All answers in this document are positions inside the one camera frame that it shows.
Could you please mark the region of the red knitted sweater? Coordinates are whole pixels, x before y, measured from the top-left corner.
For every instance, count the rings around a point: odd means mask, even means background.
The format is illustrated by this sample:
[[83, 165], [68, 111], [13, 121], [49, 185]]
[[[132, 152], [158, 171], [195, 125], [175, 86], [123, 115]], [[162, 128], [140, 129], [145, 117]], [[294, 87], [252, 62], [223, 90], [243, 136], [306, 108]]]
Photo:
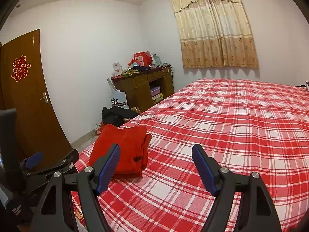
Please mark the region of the red knitted sweater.
[[119, 145], [121, 157], [116, 167], [115, 179], [141, 177], [148, 163], [148, 146], [152, 135], [147, 133], [144, 126], [119, 129], [107, 124], [101, 131], [94, 144], [88, 165], [104, 156], [113, 144]]

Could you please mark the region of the black clothes pile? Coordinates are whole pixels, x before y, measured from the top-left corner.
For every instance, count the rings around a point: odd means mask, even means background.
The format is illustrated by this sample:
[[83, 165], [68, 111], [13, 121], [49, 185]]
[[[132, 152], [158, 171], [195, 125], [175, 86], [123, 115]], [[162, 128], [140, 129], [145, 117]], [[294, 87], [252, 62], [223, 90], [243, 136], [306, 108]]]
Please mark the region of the black clothes pile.
[[119, 127], [125, 123], [124, 119], [132, 119], [137, 117], [139, 114], [131, 109], [125, 109], [121, 107], [112, 107], [102, 109], [102, 122], [104, 125], [111, 124]]

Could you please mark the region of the brown wooden door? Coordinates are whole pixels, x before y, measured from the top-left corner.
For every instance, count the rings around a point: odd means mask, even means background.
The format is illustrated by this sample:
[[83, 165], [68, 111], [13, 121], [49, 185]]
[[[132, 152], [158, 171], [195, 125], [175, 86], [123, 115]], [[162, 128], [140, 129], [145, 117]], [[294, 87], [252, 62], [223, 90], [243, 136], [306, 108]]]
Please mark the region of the brown wooden door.
[[[11, 74], [13, 63], [21, 55], [31, 64], [26, 78], [16, 82]], [[72, 147], [55, 115], [43, 74], [40, 31], [19, 36], [1, 48], [1, 87], [6, 109], [16, 110], [17, 143], [26, 157], [41, 152], [37, 168], [52, 166], [64, 158]], [[46, 92], [49, 103], [40, 101]]]

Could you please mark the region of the white paper shopping bag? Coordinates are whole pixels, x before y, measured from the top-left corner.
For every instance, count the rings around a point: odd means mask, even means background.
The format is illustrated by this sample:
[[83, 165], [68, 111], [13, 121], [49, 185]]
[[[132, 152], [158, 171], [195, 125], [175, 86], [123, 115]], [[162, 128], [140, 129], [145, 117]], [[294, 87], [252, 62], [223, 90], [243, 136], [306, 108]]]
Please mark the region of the white paper shopping bag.
[[108, 78], [107, 82], [112, 90], [112, 96], [110, 97], [111, 102], [112, 102], [112, 107], [121, 107], [124, 109], [129, 109], [127, 98], [126, 98], [126, 93], [118, 90], [114, 86], [111, 78]]

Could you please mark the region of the red plaid bed sheet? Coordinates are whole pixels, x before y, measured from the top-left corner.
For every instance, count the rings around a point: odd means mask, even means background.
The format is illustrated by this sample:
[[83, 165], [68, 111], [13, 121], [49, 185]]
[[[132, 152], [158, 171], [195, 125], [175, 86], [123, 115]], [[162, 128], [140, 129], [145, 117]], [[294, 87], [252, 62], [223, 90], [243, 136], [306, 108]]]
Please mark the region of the red plaid bed sheet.
[[99, 197], [114, 231], [200, 231], [214, 198], [192, 160], [199, 143], [232, 172], [258, 172], [281, 228], [308, 210], [308, 91], [250, 80], [196, 80], [124, 125], [152, 135], [141, 178]]

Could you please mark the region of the red double happiness decal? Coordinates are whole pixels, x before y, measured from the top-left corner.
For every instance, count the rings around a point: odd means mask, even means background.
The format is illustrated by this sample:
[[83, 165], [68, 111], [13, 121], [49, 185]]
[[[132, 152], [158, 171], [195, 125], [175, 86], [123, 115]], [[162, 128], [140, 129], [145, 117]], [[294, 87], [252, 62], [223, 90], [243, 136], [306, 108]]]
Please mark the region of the red double happiness decal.
[[11, 77], [19, 82], [21, 79], [26, 78], [28, 70], [31, 68], [31, 64], [27, 62], [26, 56], [21, 55], [20, 58], [16, 58], [13, 65], [13, 73]]

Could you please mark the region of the white printed box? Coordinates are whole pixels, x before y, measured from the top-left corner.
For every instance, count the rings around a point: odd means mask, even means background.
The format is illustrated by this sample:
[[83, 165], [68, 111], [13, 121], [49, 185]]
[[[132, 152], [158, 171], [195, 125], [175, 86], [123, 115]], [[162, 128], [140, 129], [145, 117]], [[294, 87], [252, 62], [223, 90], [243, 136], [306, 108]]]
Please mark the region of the white printed box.
[[115, 76], [122, 75], [123, 69], [119, 62], [113, 63], [113, 69], [114, 69]]

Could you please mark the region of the brown wooden desk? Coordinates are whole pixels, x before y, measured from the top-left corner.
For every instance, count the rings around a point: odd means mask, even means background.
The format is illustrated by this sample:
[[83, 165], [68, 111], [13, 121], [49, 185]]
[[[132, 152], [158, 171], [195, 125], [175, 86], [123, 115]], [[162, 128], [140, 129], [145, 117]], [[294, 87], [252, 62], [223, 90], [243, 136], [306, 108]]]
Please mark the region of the brown wooden desk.
[[112, 77], [111, 80], [118, 90], [126, 93], [129, 108], [137, 106], [144, 112], [155, 104], [152, 100], [152, 88], [159, 87], [164, 99], [174, 94], [172, 75], [171, 65], [166, 65], [131, 76]]

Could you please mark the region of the purple box in desk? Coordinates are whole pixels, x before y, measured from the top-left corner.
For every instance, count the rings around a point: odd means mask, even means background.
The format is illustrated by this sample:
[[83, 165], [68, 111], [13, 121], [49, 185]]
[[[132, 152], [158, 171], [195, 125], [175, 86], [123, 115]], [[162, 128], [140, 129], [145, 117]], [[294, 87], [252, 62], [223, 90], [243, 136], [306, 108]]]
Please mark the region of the purple box in desk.
[[159, 86], [152, 87], [150, 89], [151, 96], [155, 96], [161, 93], [161, 88]]

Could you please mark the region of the red gift bag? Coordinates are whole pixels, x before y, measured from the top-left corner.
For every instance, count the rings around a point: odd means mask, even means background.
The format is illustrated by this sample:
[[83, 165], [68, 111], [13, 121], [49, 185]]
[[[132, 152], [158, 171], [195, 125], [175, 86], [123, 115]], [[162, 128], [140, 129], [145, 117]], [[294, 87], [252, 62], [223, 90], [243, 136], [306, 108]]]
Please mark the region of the red gift bag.
[[152, 56], [150, 52], [140, 51], [134, 53], [133, 59], [128, 63], [128, 67], [137, 66], [140, 67], [149, 67], [152, 64]]

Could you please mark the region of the beige patterned curtain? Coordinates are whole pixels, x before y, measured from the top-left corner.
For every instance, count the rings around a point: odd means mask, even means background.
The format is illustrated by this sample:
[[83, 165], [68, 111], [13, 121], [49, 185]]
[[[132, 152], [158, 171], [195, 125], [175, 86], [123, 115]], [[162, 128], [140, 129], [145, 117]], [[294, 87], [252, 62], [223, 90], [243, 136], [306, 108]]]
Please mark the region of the beige patterned curtain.
[[241, 0], [171, 0], [184, 68], [258, 68]]

